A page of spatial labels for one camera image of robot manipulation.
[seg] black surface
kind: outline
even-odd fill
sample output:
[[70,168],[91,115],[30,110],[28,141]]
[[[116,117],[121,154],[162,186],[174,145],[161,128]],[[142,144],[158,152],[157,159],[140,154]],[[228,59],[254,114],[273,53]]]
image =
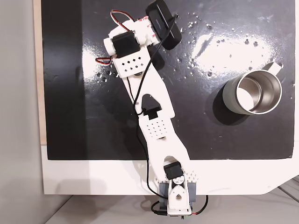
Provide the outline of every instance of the black surface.
[[[108,56],[103,39],[116,26],[110,10],[123,10],[137,19],[145,16],[150,2],[42,0],[50,160],[145,160],[122,80],[114,68],[102,67],[94,59]],[[165,66],[159,74],[176,112],[172,123],[190,158],[291,157],[295,0],[166,3],[179,15],[183,39],[174,50],[160,50]],[[237,115],[226,109],[223,85],[272,61],[283,66],[278,75],[283,87],[278,107],[260,116]]]

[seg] black wire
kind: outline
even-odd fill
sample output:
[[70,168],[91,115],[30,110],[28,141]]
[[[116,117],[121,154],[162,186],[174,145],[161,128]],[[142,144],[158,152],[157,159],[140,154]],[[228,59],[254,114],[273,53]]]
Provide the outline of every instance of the black wire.
[[157,196],[159,196],[159,197],[161,197],[161,198],[164,198],[164,199],[168,199],[168,197],[164,197],[164,196],[158,194],[157,192],[155,192],[152,188],[150,188],[150,184],[149,184],[149,169],[150,169],[149,152],[148,152],[147,148],[144,146],[144,144],[142,143],[142,141],[141,141],[141,139],[139,138],[139,135],[138,135],[138,129],[139,129],[139,117],[138,117],[138,113],[137,113],[137,111],[136,111],[136,103],[137,103],[137,99],[138,99],[138,97],[139,97],[139,95],[140,95],[140,90],[141,90],[141,87],[142,87],[144,78],[145,78],[145,76],[146,76],[146,73],[147,73],[148,70],[149,70],[150,64],[152,63],[152,61],[153,61],[155,55],[157,54],[157,52],[158,52],[159,49],[161,48],[162,44],[165,42],[165,40],[166,40],[166,38],[168,37],[169,33],[171,32],[171,29],[173,28],[173,26],[174,26],[174,24],[175,24],[175,21],[176,21],[177,16],[178,16],[178,15],[176,14],[176,15],[173,17],[172,25],[171,25],[170,28],[167,30],[167,33],[166,33],[165,37],[161,40],[161,42],[159,43],[159,45],[158,45],[156,51],[155,51],[155,52],[153,53],[153,55],[151,56],[151,58],[150,58],[150,60],[149,60],[149,63],[148,63],[148,65],[146,66],[146,69],[145,69],[145,71],[144,71],[144,73],[143,73],[143,76],[142,76],[142,78],[141,78],[141,81],[140,81],[139,88],[138,88],[138,91],[137,91],[137,94],[136,94],[136,98],[135,98],[135,99],[133,98],[133,94],[132,94],[132,90],[131,90],[131,85],[130,85],[129,80],[128,80],[128,78],[127,78],[127,80],[128,80],[128,84],[129,84],[129,89],[130,89],[130,94],[131,94],[131,96],[132,96],[132,99],[134,100],[134,102],[133,102],[133,110],[135,111],[135,114],[136,114],[136,117],[137,117],[136,136],[137,136],[138,141],[139,141],[140,144],[142,145],[142,148],[143,148],[144,153],[145,153],[145,155],[146,155],[146,163],[147,163],[146,183],[147,183],[147,186],[148,186],[148,188],[149,188],[149,190],[150,190],[151,192],[153,192],[155,195],[157,195]]
[[165,37],[161,40],[161,42],[159,43],[157,49],[155,50],[155,52],[153,53],[153,55],[151,56],[150,60],[149,60],[149,63],[148,65],[146,66],[146,69],[143,73],[143,76],[141,78],[141,82],[140,82],[140,85],[139,85],[139,88],[138,88],[138,91],[137,91],[137,94],[136,94],[136,98],[134,100],[134,103],[133,103],[133,108],[134,110],[136,110],[135,106],[136,106],[136,102],[137,102],[137,99],[140,95],[140,90],[141,90],[141,87],[142,87],[142,84],[144,82],[144,78],[146,76],[146,73],[148,72],[149,68],[150,68],[150,64],[153,62],[154,60],[154,57],[155,55],[157,54],[157,52],[159,51],[159,49],[161,48],[162,44],[165,42],[166,38],[168,37],[169,33],[171,32],[171,29],[173,28],[174,24],[176,23],[176,18],[177,18],[178,14],[176,14],[174,17],[173,17],[173,22],[172,22],[172,25],[170,26],[170,28],[167,30],[167,33],[165,35]]
[[152,212],[154,212],[154,213],[157,213],[157,212],[158,212],[157,210],[154,210],[155,205],[158,204],[158,203],[159,203],[159,201],[157,201],[157,202],[155,202],[155,203],[153,203],[153,204],[151,205],[150,209],[151,209]]
[[[131,84],[130,84],[129,77],[127,77],[127,81],[128,81],[128,84],[129,84],[129,89],[130,89],[131,97],[132,97],[132,99],[133,99],[133,101],[134,101],[134,97],[133,97],[133,94],[132,94],[132,89],[131,89]],[[142,109],[142,111],[141,111],[140,113],[137,113],[137,112],[135,111],[135,114],[137,114],[137,115],[141,115],[143,112],[144,112],[144,109]]]
[[206,203],[205,203],[205,205],[202,207],[201,210],[199,210],[198,212],[196,212],[195,215],[199,215],[200,213],[202,213],[205,210],[208,202],[209,202],[209,196],[206,195]]

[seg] mug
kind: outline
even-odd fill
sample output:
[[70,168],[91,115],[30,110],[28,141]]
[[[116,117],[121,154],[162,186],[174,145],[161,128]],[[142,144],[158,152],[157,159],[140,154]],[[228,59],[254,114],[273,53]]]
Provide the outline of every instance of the mug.
[[272,62],[261,70],[253,70],[229,80],[223,89],[223,101],[232,112],[265,114],[280,102],[282,87],[276,75],[281,67]]

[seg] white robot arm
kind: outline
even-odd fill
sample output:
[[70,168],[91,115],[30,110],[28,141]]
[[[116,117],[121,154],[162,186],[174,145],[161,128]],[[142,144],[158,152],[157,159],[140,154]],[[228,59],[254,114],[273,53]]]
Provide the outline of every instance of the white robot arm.
[[[139,126],[147,142],[149,162],[155,175],[160,182],[168,183],[167,214],[191,215],[187,175],[192,173],[192,167],[187,149],[171,123],[171,118],[175,116],[171,100],[153,64],[149,65],[146,76],[144,74],[151,59],[147,46],[160,43],[159,35],[148,16],[137,21],[128,20],[119,25],[109,33],[104,45],[132,103],[135,102]],[[133,53],[126,53],[123,48],[127,51],[135,50]],[[145,94],[151,95],[161,108],[151,108],[143,112],[142,97]]]

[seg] white table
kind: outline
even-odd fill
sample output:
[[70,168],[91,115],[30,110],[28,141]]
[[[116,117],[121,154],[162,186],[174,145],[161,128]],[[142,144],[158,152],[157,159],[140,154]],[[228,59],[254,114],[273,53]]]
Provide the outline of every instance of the white table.
[[[296,15],[299,4],[296,4]],[[35,28],[40,27],[40,2],[35,0]],[[41,29],[36,28],[36,61],[40,127],[44,127]],[[299,66],[296,62],[296,83]],[[295,114],[299,113],[299,89],[295,89]],[[283,160],[208,160],[192,161],[197,173],[198,195],[265,194],[299,175],[299,121],[295,116],[293,157]],[[47,146],[41,140],[45,194],[66,195],[150,195],[146,186],[146,161],[49,161]],[[154,174],[150,170],[150,179]],[[157,183],[150,183],[157,190]]]

